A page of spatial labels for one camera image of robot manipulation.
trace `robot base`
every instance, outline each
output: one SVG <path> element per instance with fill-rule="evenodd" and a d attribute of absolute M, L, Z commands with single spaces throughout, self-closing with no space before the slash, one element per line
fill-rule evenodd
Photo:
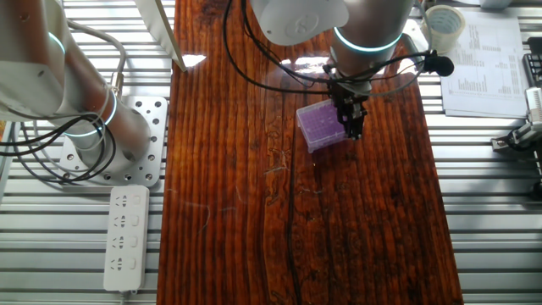
<path fill-rule="evenodd" d="M 127 185 L 151 187 L 160 179 L 168 102 L 163 97 L 123 97 L 123 103 L 139 112 L 149 125 L 151 140 L 146 153 L 128 169 L 119 172 L 109 172 L 105 169 L 101 174 L 88 181 L 77 182 L 82 186 L 67 186 L 68 188 Z M 88 169 L 80 160 L 74 144 L 68 138 L 64 141 L 60 165 L 67 169 Z M 59 170 L 58 173 L 68 175 L 62 170 Z"/>

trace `power strip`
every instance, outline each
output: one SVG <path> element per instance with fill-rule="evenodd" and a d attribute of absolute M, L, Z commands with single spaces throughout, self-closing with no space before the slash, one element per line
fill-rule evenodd
<path fill-rule="evenodd" d="M 106 291 L 133 291 L 143 286 L 148 215 L 146 187 L 116 186 L 111 190 L 103 271 Z"/>

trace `wooden table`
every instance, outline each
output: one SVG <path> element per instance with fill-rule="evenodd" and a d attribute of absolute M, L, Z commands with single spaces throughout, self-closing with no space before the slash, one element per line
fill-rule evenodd
<path fill-rule="evenodd" d="M 309 154 L 296 110 L 326 97 L 242 80 L 225 4 L 177 1 L 181 50 L 206 58 L 174 72 L 158 304 L 462 304 L 418 86 L 366 103 L 362 140 Z M 247 42 L 237 2 L 229 29 L 249 76 L 301 88 Z M 329 44 L 273 50 L 317 62 Z"/>

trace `tape roll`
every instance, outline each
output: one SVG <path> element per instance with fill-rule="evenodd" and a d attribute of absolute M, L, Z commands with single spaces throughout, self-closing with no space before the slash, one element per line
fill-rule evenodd
<path fill-rule="evenodd" d="M 457 9 L 447 5 L 437 5 L 428 9 L 427 17 L 431 25 L 433 49 L 439 54 L 447 53 L 456 46 L 457 39 L 465 30 L 465 17 Z M 426 20 L 422 22 L 422 33 L 429 39 Z"/>

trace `purple container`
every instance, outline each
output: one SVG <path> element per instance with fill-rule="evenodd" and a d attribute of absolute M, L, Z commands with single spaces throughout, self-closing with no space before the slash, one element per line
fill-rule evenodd
<path fill-rule="evenodd" d="M 310 153 L 347 139 L 331 100 L 297 109 L 297 125 L 303 131 Z"/>

